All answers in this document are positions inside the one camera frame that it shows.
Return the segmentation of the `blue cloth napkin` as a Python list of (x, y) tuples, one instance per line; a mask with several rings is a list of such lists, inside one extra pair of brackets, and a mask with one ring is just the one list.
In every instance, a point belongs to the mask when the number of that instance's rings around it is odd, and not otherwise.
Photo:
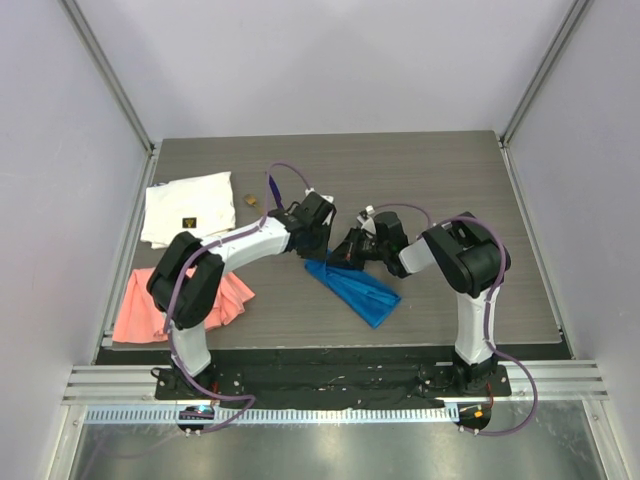
[(401, 297), (364, 271), (306, 260), (305, 270), (348, 305), (371, 328), (378, 328), (396, 309)]

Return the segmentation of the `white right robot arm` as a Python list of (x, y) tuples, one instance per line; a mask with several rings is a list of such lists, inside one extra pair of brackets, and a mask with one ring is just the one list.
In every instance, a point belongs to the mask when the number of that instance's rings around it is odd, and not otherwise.
[(368, 261), (380, 261), (397, 278), (438, 266), (457, 298), (451, 380), (460, 393), (477, 393), (497, 372), (494, 308), (511, 266), (502, 242), (470, 212), (428, 228), (413, 242), (394, 212), (363, 212), (358, 222), (328, 255), (328, 265), (361, 271)]

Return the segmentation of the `green handled gold fork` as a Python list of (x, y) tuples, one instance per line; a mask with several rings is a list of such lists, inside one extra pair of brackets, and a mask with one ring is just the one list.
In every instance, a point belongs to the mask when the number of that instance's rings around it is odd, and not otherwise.
[(254, 207), (254, 208), (256, 208), (256, 209), (260, 209), (260, 208), (261, 208), (261, 206), (260, 206), (260, 203), (259, 203), (258, 199), (257, 199), (254, 195), (252, 195), (252, 194), (247, 194), (247, 195), (245, 195), (245, 196), (244, 196), (244, 201), (245, 201), (248, 205), (250, 205), (250, 206), (252, 206), (252, 207)]

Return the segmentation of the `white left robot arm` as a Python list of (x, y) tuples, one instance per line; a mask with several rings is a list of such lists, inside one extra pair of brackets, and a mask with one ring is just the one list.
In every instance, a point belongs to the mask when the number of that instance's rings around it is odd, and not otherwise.
[(178, 386), (190, 398), (208, 395), (213, 385), (212, 356), (205, 319), (228, 274), (265, 257), (290, 252), (322, 260), (327, 253), (334, 199), (313, 189), (288, 208), (222, 235), (200, 239), (189, 232), (174, 237), (147, 283), (156, 309), (164, 315)]

